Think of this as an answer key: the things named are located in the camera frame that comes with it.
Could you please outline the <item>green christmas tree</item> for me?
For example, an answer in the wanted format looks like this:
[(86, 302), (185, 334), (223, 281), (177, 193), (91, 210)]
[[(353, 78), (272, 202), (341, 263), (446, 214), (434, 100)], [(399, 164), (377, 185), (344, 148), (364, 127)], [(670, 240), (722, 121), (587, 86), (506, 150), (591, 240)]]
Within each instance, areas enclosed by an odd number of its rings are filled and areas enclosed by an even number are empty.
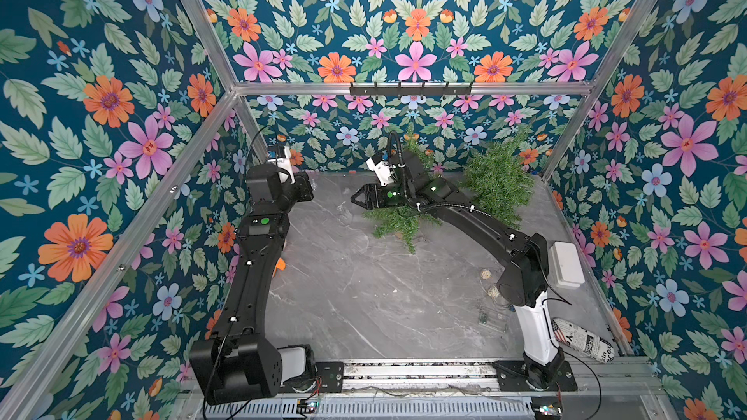
[[(418, 143), (419, 135), (409, 130), (404, 134), (403, 150), (406, 154), (415, 155), (423, 165), (428, 179), (434, 177), (430, 169), (434, 166), (433, 152)], [(410, 212), (407, 206), (383, 208), (365, 211), (363, 217), (375, 223), (373, 235), (376, 238), (385, 238), (389, 235), (402, 240), (410, 254), (416, 252), (414, 239), (416, 239), (420, 227), (430, 224), (439, 227), (442, 222), (431, 215), (418, 215)]]
[(534, 181), (519, 158), (525, 138), (526, 134), (520, 132), (488, 143), (486, 149), (468, 159), (460, 184), (474, 195), (480, 210), (513, 228), (521, 224), (517, 210), (529, 204), (534, 191)]

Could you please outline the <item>rattan ball string light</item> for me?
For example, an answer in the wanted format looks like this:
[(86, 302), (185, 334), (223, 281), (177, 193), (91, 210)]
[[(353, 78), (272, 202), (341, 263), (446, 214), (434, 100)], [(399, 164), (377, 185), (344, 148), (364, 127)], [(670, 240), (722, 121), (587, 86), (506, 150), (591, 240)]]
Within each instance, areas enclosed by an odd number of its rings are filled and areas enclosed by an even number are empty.
[(498, 288), (500, 277), (501, 273), (491, 268), (483, 268), (480, 271), (480, 285), (484, 292), (484, 301), (500, 310), (510, 310), (511, 303), (503, 297)]

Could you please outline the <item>clear battery box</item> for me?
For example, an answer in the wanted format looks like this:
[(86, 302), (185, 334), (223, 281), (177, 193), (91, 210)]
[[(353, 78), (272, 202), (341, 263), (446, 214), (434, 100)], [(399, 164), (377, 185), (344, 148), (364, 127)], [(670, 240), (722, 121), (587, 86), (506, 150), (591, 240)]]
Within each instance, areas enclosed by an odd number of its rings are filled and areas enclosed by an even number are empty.
[(510, 326), (511, 311), (507, 306), (482, 303), (478, 306), (478, 323), (494, 332), (505, 332)]

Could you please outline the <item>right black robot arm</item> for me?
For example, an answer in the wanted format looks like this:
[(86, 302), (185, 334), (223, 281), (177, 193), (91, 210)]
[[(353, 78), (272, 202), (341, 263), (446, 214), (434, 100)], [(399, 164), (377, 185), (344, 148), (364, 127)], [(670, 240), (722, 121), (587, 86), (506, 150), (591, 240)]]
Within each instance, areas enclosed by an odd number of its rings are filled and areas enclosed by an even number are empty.
[(366, 210), (406, 207), (459, 229), (486, 249), (504, 270), (499, 294), (513, 305), (523, 335), (521, 374), (529, 386), (556, 387), (565, 362), (552, 330), (548, 309), (549, 247), (539, 233), (527, 235), (480, 210), (467, 194), (445, 178), (431, 179), (419, 161), (373, 168), (377, 181), (362, 186), (350, 201)]

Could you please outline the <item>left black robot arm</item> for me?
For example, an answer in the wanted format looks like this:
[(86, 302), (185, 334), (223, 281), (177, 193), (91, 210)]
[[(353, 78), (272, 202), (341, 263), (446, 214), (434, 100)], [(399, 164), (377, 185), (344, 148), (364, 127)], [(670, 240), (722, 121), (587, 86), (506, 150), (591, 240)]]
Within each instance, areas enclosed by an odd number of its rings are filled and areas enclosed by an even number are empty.
[(270, 284), (290, 231), (289, 213), (311, 201), (307, 173), (274, 163), (247, 173), (248, 213), (237, 228), (238, 263), (229, 295), (208, 338), (196, 342), (190, 364), (208, 406), (276, 396), (282, 387), (301, 389), (316, 381), (307, 344), (275, 347), (266, 336)]

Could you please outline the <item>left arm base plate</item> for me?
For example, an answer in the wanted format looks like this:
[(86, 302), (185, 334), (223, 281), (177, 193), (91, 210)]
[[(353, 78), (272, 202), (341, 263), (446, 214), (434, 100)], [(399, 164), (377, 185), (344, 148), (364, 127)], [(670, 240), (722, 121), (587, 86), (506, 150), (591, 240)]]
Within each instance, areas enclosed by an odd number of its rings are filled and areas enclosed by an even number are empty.
[(344, 362), (316, 362), (311, 374), (311, 394), (340, 394), (344, 390)]

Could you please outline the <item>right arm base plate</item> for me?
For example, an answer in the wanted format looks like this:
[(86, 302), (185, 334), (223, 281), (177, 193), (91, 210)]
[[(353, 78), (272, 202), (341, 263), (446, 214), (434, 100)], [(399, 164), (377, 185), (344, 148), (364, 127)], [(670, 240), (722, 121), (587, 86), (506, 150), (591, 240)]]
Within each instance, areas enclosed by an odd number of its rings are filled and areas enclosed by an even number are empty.
[(576, 392), (578, 384), (568, 361), (547, 366), (519, 360), (496, 361), (492, 367), (503, 392)]

